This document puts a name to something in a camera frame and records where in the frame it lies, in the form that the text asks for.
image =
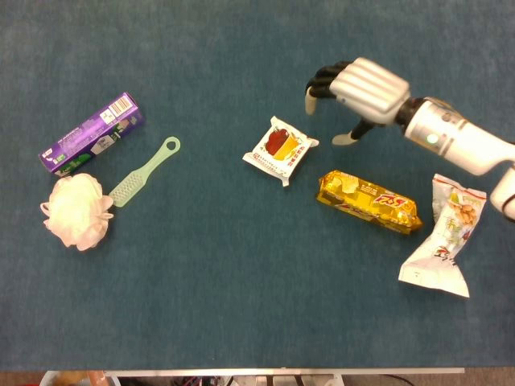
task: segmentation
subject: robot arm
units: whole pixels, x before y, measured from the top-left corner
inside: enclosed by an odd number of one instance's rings
[[[404,136],[474,175],[503,161],[515,162],[515,145],[463,118],[449,104],[434,98],[410,98],[410,85],[365,58],[321,68],[306,86],[306,113],[318,98],[334,98],[361,115],[350,132],[332,139],[338,146],[359,140],[375,125],[399,124]],[[491,195],[493,205],[515,219],[515,163]]]

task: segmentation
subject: foot file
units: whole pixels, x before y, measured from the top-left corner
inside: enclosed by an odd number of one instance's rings
[[[168,145],[175,143],[173,150]],[[132,199],[139,190],[145,186],[150,173],[161,164],[165,159],[177,153],[180,149],[180,141],[176,137],[168,137],[161,145],[159,150],[149,162],[139,169],[133,170],[127,175],[110,193],[109,196],[114,200],[116,207],[123,207],[130,199]]]

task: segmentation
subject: barcode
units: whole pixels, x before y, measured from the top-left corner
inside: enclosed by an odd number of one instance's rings
[[[130,99],[127,96],[122,96],[116,102],[109,106],[109,110],[113,112],[116,117],[119,117],[125,111],[132,107],[132,103],[130,103]]]

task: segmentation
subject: white robotic arm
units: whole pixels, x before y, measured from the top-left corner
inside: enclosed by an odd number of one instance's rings
[[[514,144],[473,125],[443,101],[411,99],[408,82],[365,58],[321,68],[306,86],[307,114],[315,112],[317,98],[336,98],[361,115],[350,133],[332,139],[334,145],[350,145],[375,125],[398,123],[405,137],[474,175],[503,161],[515,162]],[[515,163],[490,200],[496,209],[515,219]]]

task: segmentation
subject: candy wrapper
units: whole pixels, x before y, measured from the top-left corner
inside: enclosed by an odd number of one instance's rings
[[[81,173],[57,181],[47,203],[40,205],[48,216],[43,223],[66,245],[84,251],[97,245],[107,232],[113,215],[107,210],[113,199],[91,175]]]
[[[270,122],[272,126],[265,136],[252,152],[245,153],[243,160],[280,179],[287,187],[302,157],[319,142],[276,117],[272,117]]]
[[[408,234],[422,226],[417,204],[403,195],[338,170],[320,180],[316,199],[341,211]]]
[[[469,297],[456,255],[477,225],[486,193],[465,189],[456,181],[435,175],[435,229],[401,267],[399,280]]]

